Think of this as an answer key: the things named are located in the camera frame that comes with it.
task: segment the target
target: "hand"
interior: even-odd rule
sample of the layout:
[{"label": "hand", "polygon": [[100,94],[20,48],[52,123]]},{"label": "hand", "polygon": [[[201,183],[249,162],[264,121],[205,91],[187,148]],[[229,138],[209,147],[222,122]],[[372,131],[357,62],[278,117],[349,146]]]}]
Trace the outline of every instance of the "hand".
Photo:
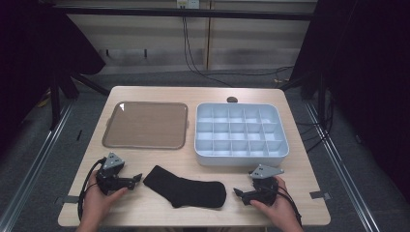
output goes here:
[{"label": "hand", "polygon": [[[278,180],[278,185],[287,190],[286,184],[281,177],[276,177],[276,179]],[[287,195],[281,188],[279,188],[278,191]],[[303,231],[301,225],[296,220],[295,211],[283,196],[277,195],[277,199],[272,206],[267,206],[257,200],[251,200],[250,204],[264,213],[271,220],[272,224],[283,232]]]},{"label": "hand", "polygon": [[81,223],[76,231],[97,231],[99,224],[108,215],[109,209],[115,201],[120,199],[127,191],[121,188],[111,195],[104,195],[97,185],[97,171],[94,171],[88,180],[88,189],[84,198]]}]

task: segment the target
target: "black sock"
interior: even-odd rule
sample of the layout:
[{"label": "black sock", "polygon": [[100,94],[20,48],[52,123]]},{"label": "black sock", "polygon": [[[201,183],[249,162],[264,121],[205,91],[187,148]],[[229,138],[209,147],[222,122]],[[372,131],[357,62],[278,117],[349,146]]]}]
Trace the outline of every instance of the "black sock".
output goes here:
[{"label": "black sock", "polygon": [[172,206],[219,208],[226,199],[221,182],[201,182],[180,178],[156,165],[143,183],[165,197]]}]

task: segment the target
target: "white plastic organizer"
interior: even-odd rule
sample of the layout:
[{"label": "white plastic organizer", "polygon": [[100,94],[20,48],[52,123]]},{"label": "white plastic organizer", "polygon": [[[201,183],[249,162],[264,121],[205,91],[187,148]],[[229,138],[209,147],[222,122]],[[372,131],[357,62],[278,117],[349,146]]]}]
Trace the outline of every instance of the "white plastic organizer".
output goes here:
[{"label": "white plastic organizer", "polygon": [[202,165],[278,166],[289,153],[278,110],[270,104],[200,104],[194,147]]}]

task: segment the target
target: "floor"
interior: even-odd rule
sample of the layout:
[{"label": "floor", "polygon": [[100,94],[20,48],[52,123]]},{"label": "floor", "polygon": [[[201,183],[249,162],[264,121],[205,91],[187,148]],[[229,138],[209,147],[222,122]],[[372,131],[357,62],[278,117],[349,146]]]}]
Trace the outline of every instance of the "floor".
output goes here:
[{"label": "floor", "polygon": [[[270,75],[249,77],[249,74],[272,73],[265,69],[276,69],[278,64],[281,67],[294,64],[291,55],[283,55],[286,51],[274,52],[274,55],[269,51],[220,52],[220,66],[213,68],[219,75],[212,77],[223,82],[193,75],[186,63],[189,56],[178,50],[148,50],[146,57],[144,50],[109,50],[108,53],[101,50],[99,53],[107,65],[99,75],[90,78],[108,89],[118,84],[226,87],[223,83],[234,87],[275,88],[286,83],[291,69]],[[202,73],[209,73],[198,65],[202,61],[201,51],[191,53],[196,67]],[[62,98],[62,105],[70,107],[70,114],[63,120],[61,130],[48,129],[49,104],[35,107],[6,151],[9,155],[0,163],[1,231],[73,231],[58,225],[61,206],[56,199],[70,189],[106,100],[95,91],[76,84],[81,93],[79,99]],[[322,143],[321,131],[312,123],[316,100],[301,100],[297,88],[285,94],[309,150],[307,154],[319,186],[329,197],[326,203],[332,222],[327,226],[306,227],[306,231],[410,231],[409,205],[378,168],[371,152],[358,142],[357,134],[343,113],[335,107],[331,136]],[[52,136],[58,136],[54,144],[44,143]],[[45,156],[38,156],[40,150],[45,151]],[[102,231],[134,229],[102,228]]]}]

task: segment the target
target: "wooden table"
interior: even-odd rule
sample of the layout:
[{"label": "wooden table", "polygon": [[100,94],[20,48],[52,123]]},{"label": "wooden table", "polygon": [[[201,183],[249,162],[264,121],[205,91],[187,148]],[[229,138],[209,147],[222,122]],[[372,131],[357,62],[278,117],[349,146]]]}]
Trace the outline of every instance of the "wooden table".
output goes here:
[{"label": "wooden table", "polygon": [[[111,209],[105,225],[135,227],[184,226],[271,226],[267,218],[245,206],[233,188],[253,190],[248,175],[251,167],[202,166],[196,161],[194,131],[196,107],[203,102],[226,102],[236,97],[241,103],[269,103],[277,107],[289,143],[289,154],[280,168],[287,188],[302,215],[303,225],[325,225],[330,222],[323,198],[311,199],[310,192],[319,191],[308,155],[296,128],[292,113],[281,90],[198,87],[136,87],[118,86],[112,89],[96,126],[93,137],[78,168],[69,195],[79,195],[91,166],[109,152],[125,161],[120,177],[148,175],[155,165],[190,180],[220,181],[227,191],[220,209],[183,207],[174,209],[162,196],[139,183]],[[183,102],[189,108],[189,126],[185,146],[179,150],[106,148],[102,145],[106,123],[118,102]],[[76,205],[65,204],[58,218],[62,226],[77,226]]]}]

